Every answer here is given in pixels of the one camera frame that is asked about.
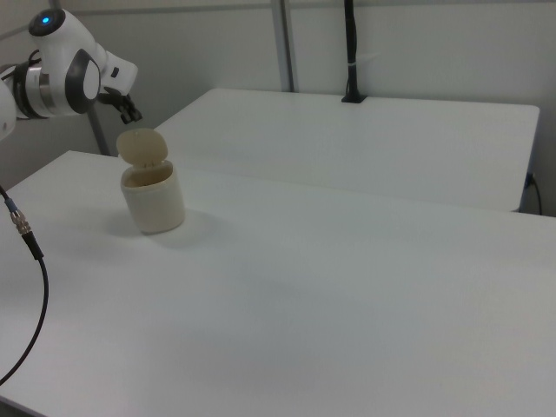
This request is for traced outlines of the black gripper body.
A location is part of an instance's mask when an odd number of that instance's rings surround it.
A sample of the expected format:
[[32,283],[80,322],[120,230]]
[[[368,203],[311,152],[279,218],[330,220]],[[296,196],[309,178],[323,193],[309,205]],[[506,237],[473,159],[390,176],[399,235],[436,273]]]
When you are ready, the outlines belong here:
[[101,104],[111,105],[115,109],[126,109],[129,105],[127,96],[110,87],[103,88],[103,92],[98,94],[97,101]]

